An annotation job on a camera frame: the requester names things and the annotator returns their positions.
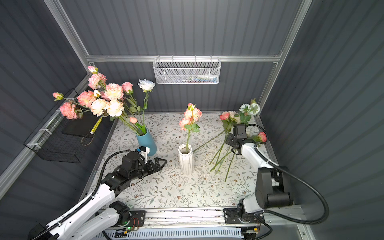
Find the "blue ceramic vase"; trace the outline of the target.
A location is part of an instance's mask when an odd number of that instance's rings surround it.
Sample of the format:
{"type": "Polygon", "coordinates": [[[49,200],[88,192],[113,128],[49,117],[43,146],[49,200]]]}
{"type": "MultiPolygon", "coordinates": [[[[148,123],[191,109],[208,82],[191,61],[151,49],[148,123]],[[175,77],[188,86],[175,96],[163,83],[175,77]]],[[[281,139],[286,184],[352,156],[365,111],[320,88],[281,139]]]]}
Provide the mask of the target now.
{"type": "Polygon", "coordinates": [[[136,135],[136,138],[140,147],[146,147],[150,149],[148,156],[154,156],[156,154],[157,145],[148,129],[146,129],[146,133],[144,135],[136,135]]]}

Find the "pink multi-bloom rose stem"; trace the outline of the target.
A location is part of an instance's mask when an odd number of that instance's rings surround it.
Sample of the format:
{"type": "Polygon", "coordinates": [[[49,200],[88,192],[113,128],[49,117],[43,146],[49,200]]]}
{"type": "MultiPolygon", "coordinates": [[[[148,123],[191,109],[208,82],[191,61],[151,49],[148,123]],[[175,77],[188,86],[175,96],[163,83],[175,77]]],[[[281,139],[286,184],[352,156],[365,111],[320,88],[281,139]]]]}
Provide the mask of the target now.
{"type": "Polygon", "coordinates": [[[88,86],[95,90],[97,88],[104,88],[106,86],[107,78],[99,72],[99,69],[94,66],[88,66],[89,72],[92,74],[88,79],[88,86]]]}

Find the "white rose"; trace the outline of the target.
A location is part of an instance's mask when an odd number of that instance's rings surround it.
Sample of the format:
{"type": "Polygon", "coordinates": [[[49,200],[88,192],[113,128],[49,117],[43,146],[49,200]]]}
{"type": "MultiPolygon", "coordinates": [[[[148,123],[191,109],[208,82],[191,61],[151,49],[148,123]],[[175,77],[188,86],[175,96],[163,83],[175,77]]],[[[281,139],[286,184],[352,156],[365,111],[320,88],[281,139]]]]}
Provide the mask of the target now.
{"type": "Polygon", "coordinates": [[[139,80],[138,86],[143,90],[143,93],[145,94],[145,98],[143,101],[143,113],[142,113],[142,132],[145,135],[147,133],[146,130],[146,124],[145,124],[145,112],[148,108],[148,100],[149,100],[149,94],[153,90],[153,88],[156,86],[156,84],[150,80],[139,80]]]}

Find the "pink peony stem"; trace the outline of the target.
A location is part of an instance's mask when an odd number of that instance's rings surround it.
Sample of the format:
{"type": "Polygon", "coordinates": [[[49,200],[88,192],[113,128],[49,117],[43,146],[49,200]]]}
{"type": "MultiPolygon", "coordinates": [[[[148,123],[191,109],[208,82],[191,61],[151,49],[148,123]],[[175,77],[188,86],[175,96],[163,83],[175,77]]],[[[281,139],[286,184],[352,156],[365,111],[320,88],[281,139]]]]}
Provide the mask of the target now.
{"type": "Polygon", "coordinates": [[[119,100],[124,97],[124,92],[122,86],[118,84],[108,84],[106,85],[105,91],[102,93],[102,98],[107,101],[119,100]]]}

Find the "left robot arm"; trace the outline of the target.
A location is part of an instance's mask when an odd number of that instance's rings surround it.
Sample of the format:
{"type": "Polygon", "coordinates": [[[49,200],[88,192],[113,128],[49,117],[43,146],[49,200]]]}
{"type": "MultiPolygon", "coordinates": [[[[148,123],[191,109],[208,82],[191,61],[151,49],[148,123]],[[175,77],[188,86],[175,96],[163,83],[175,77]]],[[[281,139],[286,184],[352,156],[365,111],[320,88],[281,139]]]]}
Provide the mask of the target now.
{"type": "Polygon", "coordinates": [[[123,151],[122,163],[113,172],[100,173],[95,189],[62,216],[46,225],[38,224],[29,240],[90,240],[102,231],[118,225],[127,228],[134,221],[129,207],[117,196],[136,179],[160,172],[167,160],[148,160],[139,149],[123,151]]]}

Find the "pink spray rose stem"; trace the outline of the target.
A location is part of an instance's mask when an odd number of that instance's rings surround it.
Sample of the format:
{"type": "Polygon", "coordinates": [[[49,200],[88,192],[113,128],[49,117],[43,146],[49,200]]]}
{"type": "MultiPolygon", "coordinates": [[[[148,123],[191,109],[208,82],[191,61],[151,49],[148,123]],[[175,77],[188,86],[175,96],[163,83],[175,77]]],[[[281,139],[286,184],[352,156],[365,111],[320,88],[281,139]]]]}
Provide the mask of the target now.
{"type": "Polygon", "coordinates": [[[68,120],[82,119],[85,112],[91,111],[91,105],[97,100],[92,91],[84,91],[75,99],[65,98],[62,93],[54,92],[53,97],[56,101],[65,101],[59,108],[61,114],[68,120]]]}

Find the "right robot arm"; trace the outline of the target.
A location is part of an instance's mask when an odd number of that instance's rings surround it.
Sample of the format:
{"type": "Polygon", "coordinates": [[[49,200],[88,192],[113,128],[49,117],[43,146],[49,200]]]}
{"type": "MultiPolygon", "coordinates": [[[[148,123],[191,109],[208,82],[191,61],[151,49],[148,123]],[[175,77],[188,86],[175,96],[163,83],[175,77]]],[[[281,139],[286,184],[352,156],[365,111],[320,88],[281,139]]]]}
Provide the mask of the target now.
{"type": "Polygon", "coordinates": [[[257,170],[255,192],[238,203],[239,215],[255,213],[264,209],[287,207],[294,203],[288,176],[259,150],[268,143],[265,130],[255,124],[239,124],[226,139],[232,152],[241,155],[257,170]]]}

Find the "coral spray rose stem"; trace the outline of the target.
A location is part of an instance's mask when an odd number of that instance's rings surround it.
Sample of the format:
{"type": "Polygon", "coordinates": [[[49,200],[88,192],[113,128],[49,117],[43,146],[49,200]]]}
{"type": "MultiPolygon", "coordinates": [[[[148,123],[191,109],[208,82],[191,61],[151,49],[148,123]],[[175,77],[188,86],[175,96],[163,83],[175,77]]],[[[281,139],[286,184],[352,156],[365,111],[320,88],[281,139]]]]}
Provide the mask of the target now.
{"type": "Polygon", "coordinates": [[[191,152],[191,147],[189,141],[192,133],[199,133],[200,127],[197,124],[197,121],[202,117],[202,111],[192,103],[188,103],[188,107],[184,112],[183,119],[179,122],[179,126],[182,131],[187,131],[187,142],[185,146],[186,154],[191,152]]]}

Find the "white green flower stem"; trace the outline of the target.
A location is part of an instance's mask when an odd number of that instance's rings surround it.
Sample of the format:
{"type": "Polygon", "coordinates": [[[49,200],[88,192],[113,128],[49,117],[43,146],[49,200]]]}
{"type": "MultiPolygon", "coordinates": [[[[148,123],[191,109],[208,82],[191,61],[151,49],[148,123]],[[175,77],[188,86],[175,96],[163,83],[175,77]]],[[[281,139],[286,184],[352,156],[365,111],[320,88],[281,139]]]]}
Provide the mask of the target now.
{"type": "Polygon", "coordinates": [[[260,113],[261,108],[256,99],[252,99],[249,104],[243,104],[240,107],[240,120],[242,124],[248,124],[253,116],[260,113]]]}

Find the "white ribbed vase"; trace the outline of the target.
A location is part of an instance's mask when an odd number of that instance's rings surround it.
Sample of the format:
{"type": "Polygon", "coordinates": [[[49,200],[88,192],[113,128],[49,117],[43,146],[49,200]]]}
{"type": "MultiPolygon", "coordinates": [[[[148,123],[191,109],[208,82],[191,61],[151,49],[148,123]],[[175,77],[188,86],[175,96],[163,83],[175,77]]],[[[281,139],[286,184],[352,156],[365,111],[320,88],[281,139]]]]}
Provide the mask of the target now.
{"type": "Polygon", "coordinates": [[[178,148],[179,163],[184,175],[191,175],[194,171],[195,160],[193,149],[190,145],[182,144],[178,148]]]}

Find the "single pink rose stem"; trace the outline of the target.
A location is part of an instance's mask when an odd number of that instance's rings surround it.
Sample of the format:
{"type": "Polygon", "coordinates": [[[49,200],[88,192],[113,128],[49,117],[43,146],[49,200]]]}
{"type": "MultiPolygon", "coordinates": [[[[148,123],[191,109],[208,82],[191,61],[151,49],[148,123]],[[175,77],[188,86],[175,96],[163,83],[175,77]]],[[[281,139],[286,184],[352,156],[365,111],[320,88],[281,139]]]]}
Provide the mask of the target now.
{"type": "Polygon", "coordinates": [[[132,130],[135,130],[137,136],[142,136],[146,133],[146,130],[141,116],[142,108],[135,98],[133,84],[125,82],[122,84],[122,88],[125,95],[124,100],[126,102],[125,110],[128,112],[128,124],[132,130]]]}

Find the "cream double peony stem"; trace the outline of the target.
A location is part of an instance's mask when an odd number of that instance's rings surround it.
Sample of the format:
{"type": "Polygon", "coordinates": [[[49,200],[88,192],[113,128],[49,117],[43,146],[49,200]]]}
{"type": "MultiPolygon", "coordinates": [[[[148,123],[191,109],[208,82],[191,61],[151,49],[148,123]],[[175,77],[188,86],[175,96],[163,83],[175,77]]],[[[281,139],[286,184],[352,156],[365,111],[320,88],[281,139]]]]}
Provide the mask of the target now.
{"type": "Polygon", "coordinates": [[[119,119],[129,129],[134,131],[138,136],[147,133],[145,127],[140,125],[135,117],[130,117],[126,111],[123,102],[120,100],[106,101],[104,99],[95,100],[90,106],[93,115],[110,116],[113,119],[119,119]]]}

